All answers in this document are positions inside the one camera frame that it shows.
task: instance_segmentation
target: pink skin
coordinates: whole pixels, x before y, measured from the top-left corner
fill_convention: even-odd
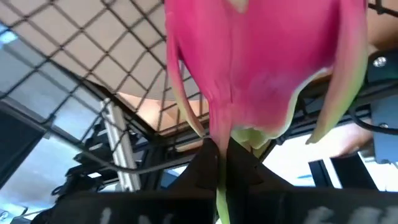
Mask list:
[[[167,71],[177,103],[202,136],[183,89],[178,67],[183,60],[209,102],[210,135],[223,158],[233,128],[255,127],[268,139],[280,136],[299,91],[333,66],[324,109],[308,140],[319,141],[364,78],[365,0],[248,0],[243,11],[228,0],[166,0],[165,8]],[[229,223],[222,184],[218,209]]]

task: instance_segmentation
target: black rack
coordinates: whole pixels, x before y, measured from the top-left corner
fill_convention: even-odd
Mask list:
[[[165,105],[166,94],[170,91],[170,87],[168,86],[167,77],[164,78],[164,88],[163,95],[161,99],[161,109],[159,113],[159,122],[156,127],[152,127],[148,125],[137,113],[140,111],[140,108],[147,98],[147,95],[151,91],[154,86],[154,83],[157,81],[159,77],[165,75],[166,65],[154,53],[154,48],[164,43],[166,40],[166,35],[161,31],[161,29],[154,24],[154,22],[150,19],[151,15],[161,9],[163,7],[163,2],[159,1],[157,4],[154,4],[149,10],[145,11],[140,5],[134,0],[129,0],[129,3],[139,12],[141,18],[139,18],[133,24],[125,23],[124,19],[119,15],[113,8],[113,4],[116,1],[106,1],[101,0],[102,8],[93,16],[89,21],[81,25],[74,18],[70,17],[68,13],[66,13],[62,7],[60,7],[57,3],[57,0],[54,1],[46,1],[39,7],[30,10],[28,13],[21,11],[18,7],[12,4],[10,1],[0,1],[0,7],[5,7],[9,12],[15,14],[18,19],[12,23],[7,23],[3,20],[2,16],[0,16],[0,22],[4,24],[6,29],[0,31],[0,35],[3,35],[7,32],[14,32],[21,25],[30,26],[34,32],[40,34],[45,38],[48,44],[54,45],[55,50],[50,53],[44,54],[39,51],[35,46],[35,43],[29,41],[29,36],[18,35],[19,41],[21,41],[26,48],[28,48],[33,54],[37,54],[38,58],[41,58],[38,62],[31,62],[26,56],[19,52],[18,49],[13,49],[11,44],[3,45],[3,50],[7,52],[11,57],[14,57],[16,60],[22,62],[24,66],[29,68],[29,71],[24,74],[18,81],[9,86],[9,88],[0,94],[0,110],[5,111],[21,120],[25,123],[29,123],[30,125],[35,126],[36,128],[40,128],[43,131],[51,133],[53,135],[58,136],[59,138],[73,144],[77,148],[80,148],[82,151],[87,151],[91,146],[93,146],[93,142],[101,143],[102,149],[105,147],[114,151],[117,145],[120,144],[120,141],[116,144],[115,147],[110,147],[109,144],[106,143],[107,139],[103,136],[98,135],[100,131],[104,129],[103,123],[109,123],[114,126],[116,129],[119,129],[122,132],[122,136],[129,136],[131,142],[133,142],[132,150],[134,152],[144,151],[144,156],[141,162],[138,163],[138,166],[143,167],[153,167],[156,164],[163,163],[165,161],[171,161],[168,167],[175,167],[186,164],[189,162],[190,158],[192,158],[192,154],[194,154],[195,150],[190,150],[188,152],[178,152],[175,148],[177,146],[183,146],[195,141],[200,140],[199,137],[193,132],[193,130],[187,125],[186,122],[180,121],[179,111],[178,111],[178,119],[175,126],[166,128],[161,130],[161,122],[163,114],[167,110],[171,110],[176,108],[176,104],[172,104],[169,106]],[[378,14],[389,14],[395,17],[398,17],[398,12],[392,9],[388,9],[383,7],[382,1],[377,0],[375,4],[369,3],[369,8],[375,9]],[[64,42],[57,42],[50,34],[40,28],[32,18],[34,16],[42,13],[47,9],[52,9],[56,11],[59,15],[64,17],[73,27],[76,28],[76,32],[72,34],[67,40]],[[108,47],[104,48],[99,44],[95,38],[90,35],[86,29],[92,25],[96,20],[98,20],[104,13],[110,13],[118,23],[120,23],[125,31]],[[146,21],[157,34],[158,40],[155,41],[154,44],[147,45],[144,40],[142,40],[135,32],[134,28],[137,27],[141,22]],[[99,51],[101,52],[101,57],[92,65],[87,66],[85,63],[81,62],[80,59],[76,58],[68,49],[67,46],[69,43],[73,42],[79,35],[84,35],[93,45],[95,45]],[[118,43],[127,35],[130,35],[135,40],[137,40],[142,48],[144,49],[141,52],[140,56],[135,62],[132,62],[131,66],[126,68],[120,62],[118,62],[111,54],[112,50],[118,45]],[[74,74],[69,71],[67,68],[59,65],[54,61],[54,56],[56,56],[59,52],[63,52],[70,60],[74,61],[78,64],[85,73],[82,74]],[[131,75],[131,72],[139,66],[142,59],[146,56],[150,55],[160,66],[160,70],[155,74],[154,79],[151,81],[149,86],[143,85],[138,79]],[[116,87],[112,87],[109,83],[106,83],[101,79],[95,72],[96,68],[104,61],[111,60],[115,63],[121,70],[124,71],[125,76],[121,80],[120,83],[117,84]],[[59,80],[54,79],[52,74],[44,72],[42,67],[45,65],[51,64],[54,69],[61,73],[67,80],[72,81],[73,88],[65,88],[63,83],[60,83]],[[57,106],[48,113],[47,116],[37,115],[35,111],[30,110],[29,108],[21,106],[21,104],[16,103],[12,100],[12,93],[21,88],[25,83],[27,83],[32,77],[40,77],[43,82],[48,82],[53,85],[54,88],[59,89],[63,92],[64,97]],[[184,81],[188,82],[191,80],[191,76],[185,77]],[[133,106],[129,104],[124,98],[118,95],[118,91],[123,87],[126,82],[134,82],[136,85],[141,86],[144,92],[141,101],[137,106]],[[323,101],[323,96],[326,93],[328,87],[328,80],[323,80],[322,82],[318,82],[316,85],[310,85],[306,87],[300,94],[298,99],[298,104],[296,107],[296,112],[294,116],[294,120],[292,122],[289,130],[280,138],[273,140],[273,142],[269,145],[268,149],[263,153],[261,159],[265,159],[266,154],[269,153],[272,148],[277,144],[283,144],[283,142],[288,138],[294,138],[297,136],[301,136],[309,133],[315,127],[315,123],[317,121],[318,114],[320,112],[320,108]],[[104,101],[105,99],[110,99],[106,102],[106,105],[109,103],[113,103],[117,107],[121,108],[123,111],[123,116],[126,122],[126,128],[121,129],[119,126],[111,122],[104,114],[107,113],[106,107],[102,109],[94,108],[90,104],[84,101],[77,96],[77,92],[80,90],[84,90],[90,97],[96,99],[96,101]],[[390,96],[396,93],[388,92],[387,95],[375,95],[378,98],[385,98],[386,96]],[[200,112],[198,117],[202,120],[202,123],[206,130],[208,130],[208,113],[203,112],[202,105],[204,104],[203,95],[198,92],[191,94],[188,98],[198,98],[200,101]],[[71,100],[78,102],[82,107],[92,111],[96,114],[96,118],[93,122],[85,128],[85,131],[82,136],[76,138],[71,134],[67,133],[67,131],[62,128],[54,125],[53,121],[57,118],[59,112],[62,108]],[[370,118],[371,109],[368,103],[363,103],[356,110],[356,115],[358,118]],[[351,116],[347,113],[344,117],[342,117],[339,125],[352,122]],[[102,155],[102,159],[108,163],[113,163],[112,158],[109,154]],[[104,182],[111,183],[117,181],[115,171],[109,169],[109,167],[104,166],[104,164],[97,164],[95,162],[88,162],[84,160],[78,161],[82,163],[81,166],[74,167],[69,170],[67,176],[71,175],[86,175],[92,172],[99,172],[102,174],[102,179]],[[149,175],[142,175],[142,179],[145,179],[144,182],[149,183],[147,187],[148,189],[157,188],[159,183],[159,176],[162,175],[162,172],[157,172],[157,176],[150,177]]]

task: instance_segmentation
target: metal grid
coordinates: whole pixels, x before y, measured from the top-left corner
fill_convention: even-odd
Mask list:
[[[13,73],[17,68],[10,66],[11,74],[2,75],[0,109],[25,119],[32,125],[40,126],[82,149],[85,148],[85,140],[94,132],[94,127],[102,121],[118,128],[122,132],[121,138],[125,134],[134,132],[144,142],[161,139],[162,144],[173,145],[180,140],[176,135],[170,135],[181,129],[185,131],[187,124],[180,117],[165,74],[166,36],[162,1],[40,0],[32,2],[34,3],[22,0],[0,1],[0,22],[6,27],[0,31],[0,36],[7,32],[16,33],[21,46],[29,49],[29,54],[36,55],[33,60],[32,57],[28,57],[26,50],[21,50],[21,46],[15,47],[12,43],[3,45],[2,50],[7,53],[7,56],[13,58],[14,62],[18,61],[18,66],[24,69],[22,69],[23,72],[17,74]],[[369,7],[380,14],[398,16],[398,12],[383,7],[381,0],[377,0],[375,4],[369,4]],[[126,45],[129,41],[136,43],[130,45],[131,49]],[[131,54],[126,55],[123,49],[129,49],[128,52]],[[83,57],[82,52],[90,52],[90,57]],[[54,77],[49,70],[59,73],[59,76]],[[183,65],[182,70],[188,98],[196,100],[195,114],[206,122],[208,118],[206,100],[197,90],[193,79]],[[47,110],[44,114],[39,113],[35,111],[35,107],[30,106],[30,103],[23,100],[21,102],[14,97],[16,92],[30,82],[43,84],[43,86],[51,85],[50,89],[58,91],[62,97],[52,105],[51,110]],[[54,94],[50,90],[44,92],[48,95]],[[139,95],[135,98],[138,100],[131,100],[131,95]],[[89,103],[87,99],[92,98],[95,99],[94,103]],[[110,98],[110,101],[107,101],[101,109],[100,101],[106,98]],[[155,124],[148,122],[143,118],[144,114],[140,114],[146,102],[154,98],[160,98]],[[31,101],[41,103],[39,107],[46,107],[48,103],[46,99]],[[79,105],[79,108],[89,110],[95,115],[87,125],[81,126],[83,130],[78,136],[57,126],[57,119],[61,117],[65,108],[70,108],[71,101],[74,105]],[[109,102],[113,102],[123,110],[127,122],[126,129],[120,129],[104,116],[103,112],[106,112],[105,108]],[[164,116],[170,111],[174,114],[174,119],[172,119],[174,123],[163,125]],[[186,133],[184,132],[185,142],[195,139],[190,138]]]

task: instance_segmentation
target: black metal bar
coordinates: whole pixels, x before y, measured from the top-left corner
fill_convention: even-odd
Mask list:
[[[372,4],[372,3],[369,3],[368,7],[370,9],[376,10],[378,14],[388,14],[390,16],[398,17],[398,12],[395,11],[395,10],[392,10],[392,9],[389,9],[389,8],[386,8],[386,7],[377,8],[377,6],[375,4]]]
[[[264,152],[262,152],[261,155],[259,156],[259,160],[261,162],[264,162],[264,160],[267,158],[267,156],[271,153],[271,151],[275,148],[276,145],[277,145],[276,140],[271,140],[267,149],[264,150]]]
[[[331,163],[344,189],[377,190],[376,184],[358,153],[344,158],[332,158]]]
[[[313,161],[308,163],[311,169],[311,174],[316,187],[331,187],[331,179],[328,170],[323,160]]]
[[[167,75],[167,70],[166,70],[166,77],[164,78],[163,89],[167,88],[168,82],[169,82],[169,76]],[[159,121],[158,121],[157,127],[156,127],[156,130],[158,132],[160,131],[160,127],[162,127],[163,113],[161,111],[163,111],[163,109],[164,109],[165,100],[166,100],[166,91],[163,90],[162,103],[160,104],[160,111],[159,111]]]

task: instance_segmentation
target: metal frame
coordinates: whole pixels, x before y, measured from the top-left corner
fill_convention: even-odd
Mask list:
[[[62,8],[54,4],[54,1],[48,1],[38,7],[37,9],[33,10],[31,13],[28,15],[24,15],[18,8],[12,5],[11,2],[9,1],[1,1],[7,8],[9,8],[13,13],[18,15],[20,19],[13,24],[5,24],[4,21],[0,20],[1,23],[5,24],[7,29],[4,31],[0,32],[0,35],[4,34],[5,32],[13,31],[16,27],[21,25],[22,23],[27,23],[30,25],[34,30],[36,30],[38,33],[42,34],[49,43],[57,46],[57,49],[48,54],[44,55],[42,52],[39,52],[34,45],[32,45],[28,39],[19,36],[19,39],[26,45],[28,46],[31,50],[34,52],[38,53],[39,55],[42,56],[43,61],[41,61],[38,64],[32,64],[29,62],[23,54],[21,54],[18,51],[15,51],[12,47],[8,45],[4,45],[3,49],[8,52],[10,55],[12,55],[14,58],[20,60],[22,63],[27,65],[28,67],[31,68],[31,71],[26,73],[26,75],[19,80],[15,85],[10,86],[10,89],[8,91],[1,93],[0,95],[0,100],[2,102],[6,103],[5,107],[0,108],[0,110],[5,111],[7,113],[12,114],[13,116],[17,116],[19,118],[22,118],[26,123],[29,123],[31,125],[34,125],[35,127],[38,127],[44,131],[48,131],[54,135],[57,135],[61,139],[69,142],[70,144],[75,145],[77,148],[81,150],[87,150],[87,145],[86,141],[89,138],[90,133],[93,132],[95,129],[96,125],[98,123],[104,122],[107,124],[108,128],[107,129],[115,129],[118,132],[118,136],[125,136],[128,135],[130,130],[134,131],[135,133],[138,134],[138,136],[142,139],[145,139],[147,142],[142,143],[142,144],[136,144],[132,146],[132,151],[134,152],[139,152],[139,151],[146,151],[146,157],[144,158],[145,161],[142,162],[142,164],[147,164],[146,166],[154,166],[157,161],[162,161],[162,160],[167,160],[167,159],[173,159],[181,156],[187,156],[190,157],[192,156],[192,153],[195,152],[195,150],[190,151],[190,152],[184,152],[184,153],[177,153],[175,151],[176,146],[182,146],[184,144],[188,144],[191,142],[195,142],[199,140],[199,137],[193,132],[191,128],[187,126],[186,123],[181,123],[180,121],[177,121],[177,124],[173,127],[167,128],[165,130],[160,130],[160,124],[162,122],[162,114],[163,112],[176,107],[176,104],[170,105],[170,106],[165,106],[165,96],[168,91],[170,91],[170,88],[167,87],[167,82],[168,79],[167,77],[165,78],[164,82],[164,90],[163,90],[163,96],[162,96],[162,103],[161,103],[161,112],[159,115],[159,123],[157,125],[157,128],[152,128],[150,127],[143,119],[141,119],[138,115],[137,112],[140,110],[140,107],[142,105],[142,102],[145,100],[148,92],[150,92],[150,89],[153,87],[153,83],[156,81],[156,79],[159,78],[160,74],[162,71],[165,70],[166,66],[162,61],[153,53],[153,48],[159,45],[160,43],[165,41],[165,35],[161,33],[158,28],[154,25],[154,23],[149,19],[149,15],[152,14],[156,9],[158,9],[163,2],[159,2],[156,4],[152,9],[150,9],[147,13],[145,13],[139,5],[134,1],[130,0],[129,2],[139,11],[141,14],[141,18],[135,22],[133,25],[129,26],[127,25],[120,17],[120,15],[117,14],[117,12],[112,8],[112,5],[114,1],[105,1],[101,0],[103,7],[100,12],[97,13],[92,19],[90,19],[86,24],[83,26],[79,26],[77,22],[74,21],[73,18],[68,16]],[[31,19],[37,15],[40,14],[43,10],[52,7],[54,10],[56,10],[60,15],[62,15],[67,21],[69,21],[73,26],[78,28],[78,31],[74,33],[69,39],[67,39],[64,43],[58,43],[56,40],[54,40],[51,35],[46,33],[45,30],[42,30],[37,24],[35,24],[34,21]],[[392,16],[398,17],[398,12],[393,11],[391,9],[387,9],[382,6],[382,1],[377,0],[375,4],[369,4],[369,7],[372,9],[375,9],[379,14],[390,14]],[[108,50],[105,50],[102,48],[102,46],[95,41],[92,36],[90,36],[86,32],[86,28],[89,27],[92,23],[94,23],[95,20],[97,20],[102,14],[105,12],[110,12],[116,20],[126,29],[123,34],[111,45],[111,47]],[[149,25],[156,31],[156,33],[159,35],[159,40],[151,46],[145,45],[145,43],[140,39],[132,30],[135,28],[140,22],[142,21],[147,21]],[[78,35],[84,35],[87,37],[94,45],[97,46],[97,48],[102,51],[103,55],[102,57],[92,66],[92,67],[87,67],[83,63],[81,63],[73,54],[71,54],[67,49],[64,47],[69,44],[71,41],[73,41]],[[137,59],[136,62],[132,65],[131,68],[124,68],[115,58],[113,58],[109,52],[111,49],[115,48],[117,44],[121,41],[121,39],[126,36],[126,35],[131,35],[133,36],[145,49],[144,52],[141,53],[141,56]],[[82,76],[75,75],[71,71],[67,70],[66,68],[62,67],[61,65],[55,63],[53,61],[53,57],[60,51],[63,51],[72,61],[76,62],[79,64],[82,68],[84,68],[86,74],[81,74]],[[154,58],[154,60],[160,65],[162,68],[160,71],[157,72],[155,75],[154,79],[151,82],[151,85],[146,88],[144,87],[143,84],[140,83],[139,80],[137,80],[135,77],[131,75],[131,72],[137,67],[137,65],[141,62],[143,56],[145,54],[149,54],[151,57]],[[104,82],[100,77],[95,73],[95,68],[105,59],[109,58],[112,60],[120,69],[122,69],[125,73],[126,76],[122,80],[122,82],[116,87],[116,88],[111,88],[106,82]],[[54,80],[50,75],[46,74],[45,72],[41,71],[40,68],[45,64],[45,63],[51,63],[54,66],[56,66],[62,73],[64,73],[67,77],[69,77],[71,80],[74,80],[76,82],[76,86],[72,90],[67,90],[65,89],[61,83],[59,83],[57,80]],[[48,116],[47,118],[36,118],[35,116],[31,116],[31,114],[27,113],[26,111],[16,108],[14,105],[10,104],[9,101],[6,99],[9,99],[9,95],[16,89],[20,88],[20,86],[26,82],[28,78],[30,78],[33,75],[39,75],[42,78],[45,78],[47,81],[52,83],[53,85],[57,86],[59,89],[64,91],[67,96],[65,99],[63,99],[62,102],[57,106],[57,108]],[[93,77],[98,80],[101,85],[94,84],[91,81],[88,80],[89,77]],[[191,77],[187,77],[184,79],[184,81],[190,80]],[[124,85],[124,83],[127,80],[132,80],[136,82],[139,86],[143,88],[145,91],[144,97],[142,98],[141,102],[139,105],[135,108],[129,104],[127,104],[122,98],[117,96],[118,90]],[[328,80],[323,80],[322,82],[317,83],[315,86],[308,86],[306,87],[300,94],[298,98],[299,104],[296,107],[296,112],[294,119],[292,121],[292,125],[289,128],[289,130],[282,135],[280,138],[276,139],[275,141],[270,144],[269,148],[265,150],[264,154],[261,156],[261,159],[265,159],[266,155],[272,150],[272,148],[276,144],[283,144],[283,142],[288,139],[288,138],[294,138],[297,136],[301,136],[304,134],[309,133],[312,131],[312,129],[315,127],[315,123],[318,117],[318,114],[320,112],[320,107],[322,105],[323,101],[323,96],[326,92],[326,89],[328,87]],[[105,99],[109,98],[110,100],[106,101],[106,103],[103,104],[103,109],[101,111],[96,111],[89,105],[87,105],[83,100],[79,99],[79,97],[76,97],[74,94],[76,93],[77,89],[79,88],[84,88],[88,93],[93,95],[98,99],[98,101],[104,101]],[[193,95],[188,96],[188,98],[193,98],[199,96],[200,99],[200,105],[203,104],[203,95],[201,93],[195,93]],[[87,127],[86,132],[84,136],[81,139],[75,139],[71,136],[68,136],[65,134],[64,131],[59,130],[59,128],[56,128],[52,126],[51,120],[56,117],[57,113],[60,111],[60,108],[69,100],[69,99],[75,99],[77,100],[81,105],[83,105],[85,108],[92,110],[97,114],[96,119],[94,122]],[[123,113],[122,117],[124,118],[124,121],[126,122],[125,127],[120,127],[120,125],[112,121],[109,117],[107,117],[105,114],[106,108],[108,105],[113,104],[114,106],[117,106],[120,108],[121,112]],[[370,118],[371,116],[371,110],[369,107],[369,104],[365,104],[361,107],[359,107],[356,110],[356,114],[358,115],[359,118]],[[203,113],[203,110],[200,110],[200,115],[199,118],[203,121],[203,125],[208,130],[208,113]],[[351,122],[351,118],[348,114],[346,114],[339,122],[339,124],[345,124]],[[122,144],[123,141],[116,141],[115,144],[110,145],[110,149],[114,151],[116,148],[119,147],[120,144]],[[162,149],[161,155],[158,155],[157,153],[148,153],[148,151],[153,151],[155,150],[154,145],[156,145],[157,149]],[[109,169],[98,165],[98,164],[84,164],[80,167],[76,167],[74,169],[69,170],[67,175],[71,174],[89,174],[90,172],[109,172]]]
[[[387,78],[398,78],[398,50],[376,52],[372,55],[371,60],[380,61],[380,63],[368,69],[368,80],[370,82],[377,82]],[[398,128],[396,113],[391,113],[391,111],[398,111],[397,102],[398,96],[390,96],[373,101],[371,103],[373,124],[386,128]],[[395,153],[396,145],[398,145],[396,136],[374,133],[373,138],[377,163],[398,162],[398,153]]]
[[[330,161],[341,188],[377,190],[376,184],[357,152],[341,158],[332,158]],[[326,168],[324,160],[308,164],[316,187],[335,187],[330,177],[332,170]]]
[[[114,106],[109,99],[101,102],[105,111],[103,116],[115,123],[119,128],[126,129],[122,111],[117,106]],[[137,164],[132,153],[131,143],[125,131],[119,131],[109,122],[105,122],[106,132],[108,134],[109,145],[113,151],[113,160],[116,165],[132,168],[137,168]],[[118,172],[121,188],[124,191],[136,191],[141,188],[141,181],[137,174],[128,174],[125,172]]]

